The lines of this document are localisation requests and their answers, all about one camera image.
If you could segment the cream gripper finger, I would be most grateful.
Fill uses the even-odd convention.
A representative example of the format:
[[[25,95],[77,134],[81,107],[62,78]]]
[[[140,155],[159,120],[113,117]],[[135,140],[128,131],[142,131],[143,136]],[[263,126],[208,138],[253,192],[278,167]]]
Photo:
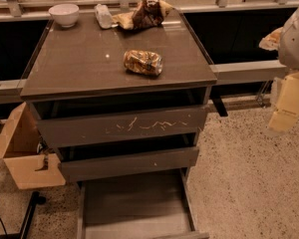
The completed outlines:
[[[279,133],[288,131],[299,119],[299,72],[274,79],[270,103],[273,114],[268,128]]]

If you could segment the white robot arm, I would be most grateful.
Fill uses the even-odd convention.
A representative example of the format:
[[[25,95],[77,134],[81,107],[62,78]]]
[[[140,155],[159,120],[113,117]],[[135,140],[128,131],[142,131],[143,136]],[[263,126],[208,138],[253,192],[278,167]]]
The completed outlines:
[[[283,79],[273,81],[270,96],[273,114],[267,126],[271,131],[286,132],[299,119],[299,7],[283,27],[263,38],[259,47],[276,50],[279,62],[289,70]]]

